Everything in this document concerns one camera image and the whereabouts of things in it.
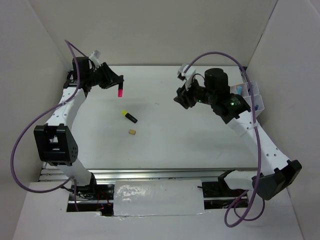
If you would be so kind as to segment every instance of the pink cap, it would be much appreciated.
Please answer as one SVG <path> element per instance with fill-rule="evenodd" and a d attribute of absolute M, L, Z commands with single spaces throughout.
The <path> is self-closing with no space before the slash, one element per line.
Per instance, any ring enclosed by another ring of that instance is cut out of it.
<path fill-rule="evenodd" d="M 118 98 L 122 97 L 123 89 L 118 89 Z"/>

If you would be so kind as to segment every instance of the black marker with yellow cap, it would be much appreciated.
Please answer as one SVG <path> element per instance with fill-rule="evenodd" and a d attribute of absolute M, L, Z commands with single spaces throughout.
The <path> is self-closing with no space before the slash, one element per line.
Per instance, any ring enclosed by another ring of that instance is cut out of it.
<path fill-rule="evenodd" d="M 127 111 L 123 110 L 121 113 L 123 116 L 125 116 L 127 119 L 129 119 L 131 122 L 133 122 L 133 123 L 138 122 L 138 120 L 134 116 L 132 116 L 130 113 L 128 113 Z"/>

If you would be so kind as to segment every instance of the yellow cap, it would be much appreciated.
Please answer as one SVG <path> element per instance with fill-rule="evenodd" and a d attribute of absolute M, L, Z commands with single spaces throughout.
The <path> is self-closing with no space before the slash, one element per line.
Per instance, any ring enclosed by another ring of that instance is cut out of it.
<path fill-rule="evenodd" d="M 125 110 L 123 110 L 123 111 L 121 112 L 121 114 L 122 114 L 123 116 L 125 116 L 127 113 L 128 113 L 128 112 L 125 111 Z"/>

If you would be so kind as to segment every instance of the blue object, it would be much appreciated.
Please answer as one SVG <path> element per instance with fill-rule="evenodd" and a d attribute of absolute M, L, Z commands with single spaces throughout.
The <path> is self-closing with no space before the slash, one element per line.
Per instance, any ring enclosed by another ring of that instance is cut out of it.
<path fill-rule="evenodd" d="M 242 86 L 238 86 L 238 87 L 236 88 L 236 91 L 237 91 L 237 93 L 238 93 L 239 95 L 241 95 Z"/>

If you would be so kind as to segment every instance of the gray wall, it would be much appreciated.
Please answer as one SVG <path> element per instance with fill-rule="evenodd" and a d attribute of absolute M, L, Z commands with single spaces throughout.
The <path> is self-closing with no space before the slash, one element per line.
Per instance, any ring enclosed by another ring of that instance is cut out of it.
<path fill-rule="evenodd" d="M 302 171 L 289 188 L 305 240 L 320 236 L 320 1 L 279 0 L 248 67 L 263 128 Z"/>
<path fill-rule="evenodd" d="M 0 238 L 9 240 L 26 196 L 11 177 L 12 147 L 33 118 L 59 101 L 66 72 L 24 0 L 0 1 L 0 56 Z M 15 168 L 26 185 L 39 176 L 41 162 L 32 130 L 18 146 Z"/>
<path fill-rule="evenodd" d="M 67 59 L 67 38 L 111 65 L 180 65 L 207 51 L 248 65 L 277 0 L 29 0 Z M 199 64 L 233 65 L 221 56 Z"/>

